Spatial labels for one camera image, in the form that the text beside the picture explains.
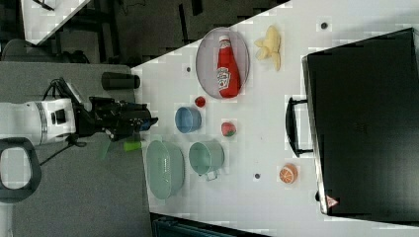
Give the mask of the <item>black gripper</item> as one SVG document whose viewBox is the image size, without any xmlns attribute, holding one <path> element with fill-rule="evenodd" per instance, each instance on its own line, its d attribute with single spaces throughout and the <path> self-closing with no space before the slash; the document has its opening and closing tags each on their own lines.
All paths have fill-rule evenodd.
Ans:
<svg viewBox="0 0 419 237">
<path fill-rule="evenodd" d="M 111 141 L 128 138 L 157 124 L 146 104 L 90 97 L 91 110 L 76 106 L 76 134 L 79 137 L 105 132 Z"/>
</svg>

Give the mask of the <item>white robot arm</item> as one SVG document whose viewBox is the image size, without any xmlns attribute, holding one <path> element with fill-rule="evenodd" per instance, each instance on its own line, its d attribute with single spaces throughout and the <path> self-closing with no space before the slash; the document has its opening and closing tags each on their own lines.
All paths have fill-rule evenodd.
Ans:
<svg viewBox="0 0 419 237">
<path fill-rule="evenodd" d="M 112 141 L 149 130 L 158 119 L 146 104 L 92 97 L 90 109 L 69 98 L 1 105 L 1 137 L 34 146 L 106 133 Z"/>
</svg>

